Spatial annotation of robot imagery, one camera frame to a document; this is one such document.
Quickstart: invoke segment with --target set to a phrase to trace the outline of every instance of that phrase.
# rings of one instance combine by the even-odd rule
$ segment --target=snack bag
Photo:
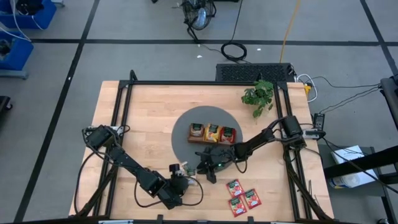
[[[240,195],[244,195],[244,190],[242,189],[241,184],[239,183],[239,180],[233,180],[226,184],[226,188],[229,190],[229,193],[232,195],[232,197],[238,197]]]
[[[261,205],[260,198],[256,192],[256,190],[251,189],[244,193],[244,198],[246,199],[246,203],[248,204],[249,209],[252,209],[256,206]]]
[[[238,215],[242,215],[243,213],[247,212],[243,201],[241,201],[239,197],[229,200],[229,206],[231,207],[231,211],[234,214],[234,217],[237,217]]]
[[[235,143],[236,131],[234,128],[223,127],[221,128],[221,137],[218,143],[232,145]]]
[[[205,141],[217,143],[220,138],[221,127],[214,124],[208,124],[205,129]]]

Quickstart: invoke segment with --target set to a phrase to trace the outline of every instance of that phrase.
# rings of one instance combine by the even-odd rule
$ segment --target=potted plant
[[[272,97],[274,96],[274,85],[270,82],[259,80],[254,82],[254,88],[244,90],[242,103],[247,105],[256,105],[257,109],[253,111],[253,118],[258,118],[267,107],[272,109]]]

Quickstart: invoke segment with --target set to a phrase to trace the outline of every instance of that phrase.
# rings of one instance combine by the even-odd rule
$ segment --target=black equipment
[[[143,168],[138,162],[131,158],[118,143],[119,137],[117,131],[111,127],[100,125],[95,129],[83,129],[82,133],[86,146],[98,156],[103,154],[99,152],[101,147],[109,147],[109,153],[104,155],[112,159],[113,165],[115,165],[113,167],[123,167],[128,170],[137,178],[137,182],[140,184],[141,188],[151,197],[158,196],[167,209],[182,205],[181,196],[188,188],[188,179],[179,172],[180,167],[178,164],[169,166],[169,171],[172,172],[172,175],[170,179],[166,179],[154,170]],[[90,211],[92,206],[93,204],[90,204],[90,202],[87,203],[77,216],[81,215],[80,213]]]
[[[188,26],[188,34],[195,40],[198,37],[194,30],[203,30],[216,16],[217,9],[213,0],[183,0],[181,3],[185,16],[184,23]]]
[[[41,0],[18,0],[16,9],[21,15],[34,15],[44,9]]]
[[[281,128],[283,128],[286,138],[276,138],[272,132],[272,129],[279,124]],[[232,145],[229,149],[222,150],[222,153],[215,155],[212,154],[212,148],[206,148],[204,152],[199,153],[201,156],[201,162],[198,165],[198,173],[205,173],[207,179],[211,183],[216,182],[215,169],[218,166],[223,166],[227,162],[234,162],[235,164],[238,162],[247,162],[247,159],[253,154],[253,152],[260,148],[261,146],[274,142],[280,141],[285,148],[289,148],[295,152],[299,151],[303,147],[307,146],[304,138],[303,131],[300,127],[300,123],[297,121],[295,116],[286,116],[283,118],[279,118],[273,121],[266,129],[263,129],[261,133],[254,136],[252,139],[236,143]],[[306,186],[300,180],[299,176],[294,171],[291,166],[291,162],[285,159],[285,162],[288,164],[287,166],[287,174],[294,181],[299,191],[301,191],[303,198],[305,199],[308,206],[314,211],[317,217],[320,220],[328,220],[332,221],[330,218],[314,201],[310,193],[306,190]]]
[[[279,123],[286,133],[286,138],[278,139],[272,132],[272,129]],[[223,167],[230,162],[247,161],[256,149],[274,141],[280,141],[284,146],[296,151],[307,146],[303,138],[303,130],[297,118],[295,116],[286,116],[272,122],[252,139],[233,144],[229,149],[207,147],[203,152],[196,152],[201,161],[197,167],[197,172],[198,174],[206,174],[207,180],[214,184],[216,183],[215,172],[217,167]]]
[[[294,82],[296,72],[290,63],[225,63],[216,66],[216,81],[254,82],[258,74],[271,83]]]

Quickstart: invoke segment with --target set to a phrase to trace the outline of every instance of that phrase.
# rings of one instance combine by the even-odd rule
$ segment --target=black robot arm
[[[160,173],[142,167],[131,158],[120,146],[117,131],[111,127],[101,125],[95,129],[84,129],[82,132],[88,148],[97,156],[102,157],[102,154],[111,159],[114,166],[128,170],[151,197],[158,196],[168,209],[182,205],[181,196],[188,188],[188,180],[178,172],[178,164],[170,165],[169,169],[173,172],[172,178],[166,179]],[[99,152],[103,146],[110,148],[109,153]]]
[[[272,129],[279,123],[282,125],[286,138],[279,139],[274,136]],[[232,159],[236,162],[245,161],[256,149],[274,141],[280,141],[284,146],[289,146],[292,149],[301,149],[306,146],[303,131],[295,116],[286,116],[277,119],[250,140],[233,144],[231,150],[233,151],[234,158]]]
[[[283,132],[286,138],[279,139],[274,136],[273,128],[277,124],[281,124]],[[300,123],[297,121],[295,116],[286,116],[281,119],[277,119],[273,121],[267,128],[263,129],[261,133],[254,136],[250,140],[246,142],[239,142],[233,144],[229,149],[221,150],[221,154],[215,156],[211,154],[211,148],[206,148],[204,152],[198,153],[201,155],[201,163],[197,167],[198,173],[203,173],[207,175],[207,179],[215,183],[215,168],[220,164],[227,164],[229,162],[234,162],[235,164],[238,162],[245,161],[253,154],[256,149],[259,149],[261,146],[279,141],[282,145],[287,146],[289,149],[300,150],[303,147],[307,146],[304,138],[303,131],[300,127]],[[304,200],[308,201],[314,213],[317,215],[319,220],[328,220],[333,223],[333,219],[330,218],[314,201],[312,196],[306,190],[306,187],[301,183],[298,175],[294,171],[294,168],[291,162],[286,161],[287,163],[287,174],[294,181],[297,188],[301,191]]]

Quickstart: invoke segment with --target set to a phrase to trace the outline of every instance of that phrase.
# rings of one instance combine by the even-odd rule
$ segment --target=wooden tabletop
[[[118,82],[103,82],[93,118],[94,126],[110,124],[117,87]],[[243,140],[247,141],[277,119],[277,112],[274,106],[269,112],[264,112],[260,118],[254,119],[252,117],[254,108],[241,102],[241,96],[246,88],[248,86],[134,85],[127,118],[127,124],[131,130],[125,134],[123,148],[143,167],[156,170],[169,178],[169,164],[179,162],[171,145],[173,126],[184,112],[196,106],[216,106],[229,112],[241,127]],[[288,88],[293,114],[300,123],[311,123],[303,85],[288,83]],[[280,92],[280,95],[286,115],[283,93]],[[123,106],[119,112],[119,122],[122,110]],[[316,141],[309,140],[307,145],[309,149],[318,151]],[[235,166],[229,166],[216,173],[216,184],[208,182],[205,175],[198,175],[197,179],[202,184],[205,194],[202,203],[195,207],[181,206],[172,210],[167,210],[163,204],[150,208],[138,207],[133,194],[136,179],[125,169],[119,169],[111,218],[153,220],[158,214],[163,214],[165,220],[238,221],[247,220],[248,216],[253,216],[255,221],[293,221],[292,203],[282,152],[281,143],[266,144],[249,158],[248,170],[245,174],[239,173]],[[84,158],[90,153],[91,151],[86,149]],[[312,181],[314,198],[316,196],[321,208],[327,215],[333,217],[320,157],[307,150],[302,150],[301,156],[305,179],[307,182]],[[102,161],[97,157],[87,162],[80,179],[79,209],[97,188],[101,166]],[[244,190],[256,189],[262,201],[262,205],[236,218],[233,217],[228,206],[231,196],[225,186],[233,179],[239,179]],[[107,196],[108,193],[105,192],[101,205],[102,212]],[[195,203],[199,201],[200,196],[199,187],[190,186],[183,196],[183,201]],[[305,217],[302,198],[299,194],[297,198],[300,216]],[[142,189],[137,190],[137,199],[143,205],[158,200],[158,198],[148,196]]]

